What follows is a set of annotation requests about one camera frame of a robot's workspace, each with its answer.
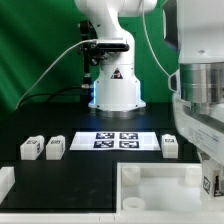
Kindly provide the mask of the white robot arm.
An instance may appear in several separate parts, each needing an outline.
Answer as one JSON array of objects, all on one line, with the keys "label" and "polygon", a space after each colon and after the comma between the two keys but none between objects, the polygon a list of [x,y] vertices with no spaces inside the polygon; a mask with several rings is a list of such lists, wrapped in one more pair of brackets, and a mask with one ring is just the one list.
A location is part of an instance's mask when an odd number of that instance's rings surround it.
[{"label": "white robot arm", "polygon": [[[126,114],[144,108],[135,76],[135,40],[118,19],[144,15],[157,0],[74,0],[92,23],[99,76],[89,107]],[[224,166],[224,0],[167,0],[164,31],[175,37],[173,112],[178,132]]]}]

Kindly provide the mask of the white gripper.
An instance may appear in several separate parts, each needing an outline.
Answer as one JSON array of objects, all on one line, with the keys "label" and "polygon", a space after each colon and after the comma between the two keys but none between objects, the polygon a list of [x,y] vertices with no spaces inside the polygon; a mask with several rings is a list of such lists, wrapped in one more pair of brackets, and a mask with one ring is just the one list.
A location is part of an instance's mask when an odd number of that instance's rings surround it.
[{"label": "white gripper", "polygon": [[191,110],[190,103],[173,94],[173,113],[180,135],[224,165],[224,104],[212,107],[211,114],[198,114]]}]

